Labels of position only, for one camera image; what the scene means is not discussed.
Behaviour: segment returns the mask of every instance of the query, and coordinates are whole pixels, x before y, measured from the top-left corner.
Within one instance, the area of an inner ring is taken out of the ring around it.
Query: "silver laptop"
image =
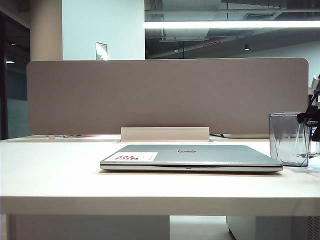
[[[127,145],[100,162],[111,171],[278,172],[281,162],[244,145]]]

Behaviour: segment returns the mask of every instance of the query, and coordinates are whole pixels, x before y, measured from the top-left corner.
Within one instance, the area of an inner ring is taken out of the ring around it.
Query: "ceiling light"
[[[146,21],[145,29],[320,28],[317,21]]]

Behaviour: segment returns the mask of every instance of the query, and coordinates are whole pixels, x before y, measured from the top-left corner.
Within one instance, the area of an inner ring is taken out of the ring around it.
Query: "floor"
[[[225,216],[170,216],[171,240],[233,240]]]

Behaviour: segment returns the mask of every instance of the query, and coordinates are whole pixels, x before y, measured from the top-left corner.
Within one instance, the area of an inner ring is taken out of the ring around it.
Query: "sticker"
[[[107,162],[152,162],[157,152],[120,151],[108,157]]]

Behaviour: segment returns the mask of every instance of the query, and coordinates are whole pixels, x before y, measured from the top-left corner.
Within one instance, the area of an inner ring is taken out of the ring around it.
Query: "white desk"
[[[1,141],[1,213],[320,215],[319,158],[311,159],[308,168],[285,167],[275,174],[114,173],[102,171],[99,162],[126,143],[111,138]],[[247,145],[269,154],[269,142],[263,139],[187,144]]]

